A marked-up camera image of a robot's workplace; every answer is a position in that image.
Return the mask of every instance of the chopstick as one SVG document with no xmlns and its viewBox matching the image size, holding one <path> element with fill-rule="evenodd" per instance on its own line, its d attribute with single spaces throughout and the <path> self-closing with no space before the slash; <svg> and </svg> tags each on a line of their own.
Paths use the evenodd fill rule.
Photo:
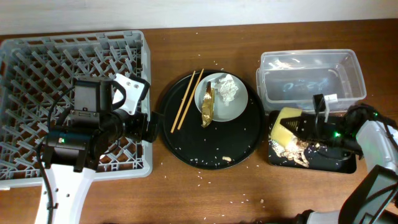
<svg viewBox="0 0 398 224">
<path fill-rule="evenodd" d="M 180 113 L 181 113 L 182 107 L 183 107 L 183 105 L 184 105 L 184 103 L 185 103 L 185 99 L 187 98 L 187 95 L 188 95 L 188 92 L 189 92 L 189 88 L 191 88 L 191 83 L 192 83 L 193 77 L 195 76 L 195 72 L 196 72 L 196 71 L 193 71 L 192 76 L 191 76 L 191 80 L 189 80 L 189 84 L 188 84 L 187 90 L 185 90 L 185 94 L 184 94 L 184 97 L 182 98 L 182 102 L 181 102 L 181 105 L 180 105 L 180 109 L 178 109 L 178 113 L 177 113 L 177 115 L 176 115 L 176 117 L 175 117 L 174 124 L 173 124 L 172 130 L 171 130 L 171 133 L 174 132 L 175 125 L 177 125 L 177 121 L 178 121 L 178 118 L 180 117 Z"/>
<path fill-rule="evenodd" d="M 197 86 L 198 86 L 198 84 L 199 84 L 199 82 L 200 82 L 201 75 L 203 74 L 203 71 L 204 71 L 204 70 L 205 70 L 204 68 L 201 70 L 200 75 L 199 75 L 199 78 L 198 78 L 198 80 L 197 80 L 197 83 L 195 84 L 195 87 L 193 88 L 193 91 L 192 91 L 192 93 L 191 93 L 191 97 L 190 97 L 189 100 L 188 100 L 187 107 L 185 108 L 185 111 L 184 111 L 184 114 L 182 115 L 180 124 L 178 125 L 178 128 L 177 128 L 178 130 L 181 128 L 181 125 L 182 125 L 182 123 L 184 122 L 185 115 L 187 115 L 189 106 L 191 105 L 192 98 L 193 98 L 193 96 L 195 95 L 195 91 L 196 91 L 196 89 L 197 89 Z"/>
</svg>

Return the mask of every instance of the gold wrapper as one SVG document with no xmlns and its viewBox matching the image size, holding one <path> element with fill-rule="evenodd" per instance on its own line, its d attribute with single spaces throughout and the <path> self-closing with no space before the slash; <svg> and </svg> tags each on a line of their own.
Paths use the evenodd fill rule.
<svg viewBox="0 0 398 224">
<path fill-rule="evenodd" d="M 206 93 L 201 106 L 201 121 L 202 127 L 207 127 L 213 120 L 214 114 L 214 88 L 212 82 L 208 82 L 206 86 Z"/>
</svg>

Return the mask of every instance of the round black tray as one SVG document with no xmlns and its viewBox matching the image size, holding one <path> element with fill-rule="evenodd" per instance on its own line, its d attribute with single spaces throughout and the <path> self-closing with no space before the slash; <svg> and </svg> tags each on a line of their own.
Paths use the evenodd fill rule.
<svg viewBox="0 0 398 224">
<path fill-rule="evenodd" d="M 202 78 L 218 72 L 228 73 L 205 70 Z M 192 81 L 178 123 L 198 77 L 199 72 Z M 190 78 L 191 75 L 188 75 L 179 80 L 162 99 L 160 112 L 164 115 L 164 124 L 161 133 L 165 145 L 181 161 L 201 169 L 224 169 L 242 162 L 260 143 L 266 127 L 264 108 L 257 93 L 242 80 L 249 95 L 246 109 L 232 121 L 212 121 L 206 128 L 201 126 L 201 113 L 193 99 L 181 129 L 176 127 L 172 134 L 170 130 Z M 223 160 L 223 156 L 230 157 L 232 161 Z"/>
</svg>

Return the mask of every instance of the yellow object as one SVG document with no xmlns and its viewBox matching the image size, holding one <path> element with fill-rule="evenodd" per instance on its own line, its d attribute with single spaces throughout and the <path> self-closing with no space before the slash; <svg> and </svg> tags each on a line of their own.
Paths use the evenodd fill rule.
<svg viewBox="0 0 398 224">
<path fill-rule="evenodd" d="M 286 147 L 292 140 L 293 133 L 283 127 L 283 125 L 280 124 L 280 120 L 284 118 L 298 117 L 301 113 L 302 110 L 297 108 L 283 108 L 275 121 L 274 127 L 272 128 L 271 139 L 276 141 L 282 147 Z"/>
</svg>

